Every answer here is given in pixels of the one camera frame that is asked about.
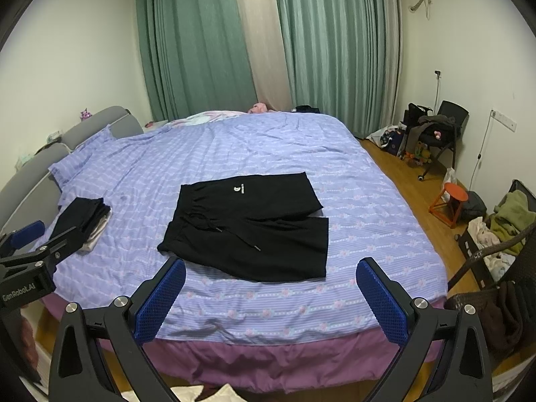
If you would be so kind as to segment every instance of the orange stool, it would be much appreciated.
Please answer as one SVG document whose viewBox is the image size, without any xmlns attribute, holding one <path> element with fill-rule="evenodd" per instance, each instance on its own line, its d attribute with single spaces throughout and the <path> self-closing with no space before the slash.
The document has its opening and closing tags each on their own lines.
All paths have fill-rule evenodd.
<svg viewBox="0 0 536 402">
<path fill-rule="evenodd" d="M 448 192 L 450 195 L 449 202 L 438 204 L 438 202 L 441 200 L 441 197 L 445 192 Z M 452 199 L 456 199 L 456 201 L 459 201 L 458 209 L 456 212 L 454 212 L 454 208 L 452 207 Z M 435 201 L 432 203 L 430 208 L 428 209 L 428 212 L 433 214 L 436 218 L 438 218 L 440 221 L 446 223 L 450 228 L 454 228 L 456 226 L 456 223 L 458 222 L 458 218 L 460 217 L 460 213 L 462 212 L 462 205 L 465 201 L 469 199 L 469 195 L 465 190 L 463 190 L 460 186 L 454 183 L 445 183 L 445 186 L 443 188 L 443 191 L 439 194 L 439 196 L 435 199 Z M 437 208 L 442 208 L 449 206 L 452 210 L 452 213 L 454 214 L 454 217 L 449 219 L 446 217 L 443 213 L 438 212 Z"/>
</svg>

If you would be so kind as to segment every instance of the gray headboard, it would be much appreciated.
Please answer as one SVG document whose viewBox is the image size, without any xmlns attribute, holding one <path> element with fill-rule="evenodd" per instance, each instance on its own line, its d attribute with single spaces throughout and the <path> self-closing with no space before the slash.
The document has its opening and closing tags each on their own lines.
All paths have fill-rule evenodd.
<svg viewBox="0 0 536 402">
<path fill-rule="evenodd" d="M 63 135 L 62 143 L 55 143 L 34 156 L 0 191 L 1 232 L 15 231 L 36 220 L 46 226 L 52 223 L 58 214 L 61 192 L 48 171 L 49 166 L 108 124 L 118 139 L 143 133 L 137 119 L 119 106 L 104 109 L 71 128 Z"/>
</svg>

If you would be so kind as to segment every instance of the chair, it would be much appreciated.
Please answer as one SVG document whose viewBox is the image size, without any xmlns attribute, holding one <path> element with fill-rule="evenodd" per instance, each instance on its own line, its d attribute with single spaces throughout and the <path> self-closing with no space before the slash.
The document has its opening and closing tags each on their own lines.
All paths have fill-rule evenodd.
<svg viewBox="0 0 536 402">
<path fill-rule="evenodd" d="M 456 166 L 456 142 L 462 137 L 463 130 L 467 123 L 469 112 L 463 107 L 450 101 L 443 101 L 439 109 L 438 115 L 444 115 L 447 118 L 454 119 L 454 127 L 447 124 L 437 123 L 428 127 L 423 134 L 419 137 L 419 140 L 429 148 L 439 148 L 440 151 L 437 156 L 431 156 L 432 163 L 429 163 L 424 173 L 419 175 L 419 181 L 423 181 L 424 177 L 432 167 L 433 162 L 438 161 L 441 155 L 447 150 L 452 151 L 452 169 Z M 437 140 L 434 131 L 440 131 L 442 133 L 441 140 Z"/>
<path fill-rule="evenodd" d="M 441 203 L 438 204 L 441 200 L 441 197 L 444 195 L 445 192 L 448 192 L 448 194 L 450 195 L 449 201 L 448 202 L 441 201 Z M 454 228 L 456 224 L 458 223 L 458 218 L 460 217 L 460 213 L 462 212 L 463 203 L 467 201 L 468 199 L 469 199 L 469 196 L 467 195 L 467 192 L 462 187 L 454 183 L 445 183 L 445 185 L 443 186 L 443 190 L 435 199 L 435 201 L 432 202 L 432 205 L 428 209 L 428 213 L 434 215 L 436 218 L 438 218 L 441 222 L 445 223 L 450 228 Z M 458 202 L 457 209 L 454 209 L 454 204 L 453 204 L 454 200 Z M 447 207 L 447 206 L 452 212 L 452 219 L 449 219 L 438 210 L 438 208 Z"/>
<path fill-rule="evenodd" d="M 465 273 L 474 266 L 477 262 L 483 260 L 484 257 L 496 252 L 502 252 L 511 246 L 519 243 L 521 240 L 526 239 L 525 246 L 522 251 L 519 253 L 519 256 L 516 257 L 516 260 L 512 266 L 506 271 L 502 278 L 493 283 L 491 286 L 487 287 L 484 290 L 470 292 L 470 293 L 460 293 L 449 298 L 445 303 L 445 308 L 449 310 L 461 310 L 466 305 L 472 305 L 475 307 L 476 311 L 481 312 L 489 300 L 494 301 L 497 298 L 497 287 L 505 281 L 513 281 L 514 283 L 530 283 L 531 285 L 536 285 L 536 222 L 529 225 L 523 231 L 521 231 L 514 238 L 502 242 L 498 245 L 492 247 L 480 249 L 475 252 L 471 257 L 469 257 L 460 270 L 452 277 L 449 281 L 448 289 L 452 289 L 456 283 L 462 279 Z M 530 298 L 525 298 L 525 300 L 530 301 L 531 303 L 536 303 L 536 289 L 534 294 Z M 526 321 L 523 319 L 523 338 L 521 340 L 521 345 L 516 347 L 516 350 L 519 350 L 522 346 L 527 346 L 530 343 L 536 341 L 536 325 L 533 321 Z M 496 353 L 489 352 L 489 357 L 491 361 L 492 368 L 498 366 L 503 360 L 505 360 L 508 355 L 505 353 Z"/>
</svg>

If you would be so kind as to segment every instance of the wall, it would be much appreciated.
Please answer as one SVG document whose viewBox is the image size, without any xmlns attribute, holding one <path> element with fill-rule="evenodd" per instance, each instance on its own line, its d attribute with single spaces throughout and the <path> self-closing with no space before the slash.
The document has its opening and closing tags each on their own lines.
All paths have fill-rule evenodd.
<svg viewBox="0 0 536 402">
<path fill-rule="evenodd" d="M 0 52 L 0 188 L 21 154 L 87 108 L 151 120 L 134 0 L 34 0 Z"/>
<path fill-rule="evenodd" d="M 433 0 L 430 21 L 419 0 L 402 0 L 404 67 L 398 119 L 407 104 L 433 107 L 436 69 L 442 72 L 440 100 L 459 104 L 470 119 L 459 145 L 457 175 L 469 186 L 491 109 L 517 122 L 515 133 L 492 120 L 473 182 L 492 210 L 522 180 L 536 193 L 536 38 L 510 0 Z"/>
</svg>

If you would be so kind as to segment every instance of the curtain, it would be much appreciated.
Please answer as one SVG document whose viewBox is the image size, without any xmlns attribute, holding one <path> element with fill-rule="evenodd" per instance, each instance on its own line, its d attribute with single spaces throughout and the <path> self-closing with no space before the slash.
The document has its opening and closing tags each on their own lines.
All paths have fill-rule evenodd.
<svg viewBox="0 0 536 402">
<path fill-rule="evenodd" d="M 237 0 L 257 98 L 274 110 L 292 109 L 277 0 Z"/>
<path fill-rule="evenodd" d="M 402 71 L 402 6 L 400 0 L 383 0 L 385 14 L 385 92 L 380 127 L 392 125 Z"/>
<path fill-rule="evenodd" d="M 385 84 L 383 0 L 278 0 L 290 92 L 357 137 L 380 128 Z"/>
<path fill-rule="evenodd" d="M 237 0 L 136 0 L 155 120 L 257 102 Z"/>
</svg>

